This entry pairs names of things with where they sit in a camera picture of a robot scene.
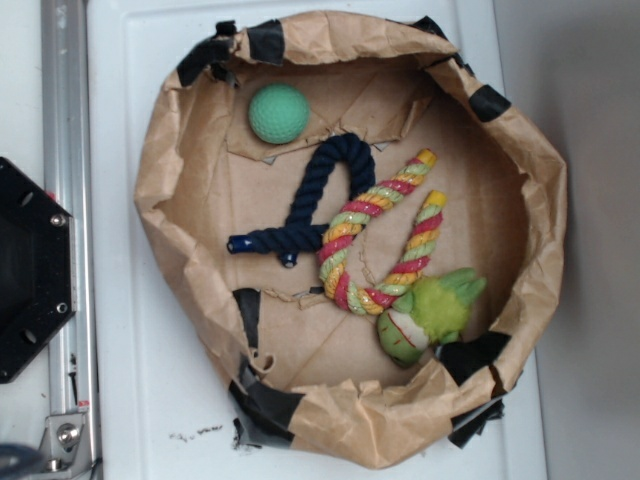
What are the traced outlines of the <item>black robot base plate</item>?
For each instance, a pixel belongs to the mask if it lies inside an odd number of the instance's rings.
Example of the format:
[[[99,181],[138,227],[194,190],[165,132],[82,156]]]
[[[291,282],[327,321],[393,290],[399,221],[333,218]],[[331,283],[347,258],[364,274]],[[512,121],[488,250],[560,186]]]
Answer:
[[[1,159],[1,382],[14,381],[75,313],[72,216]]]

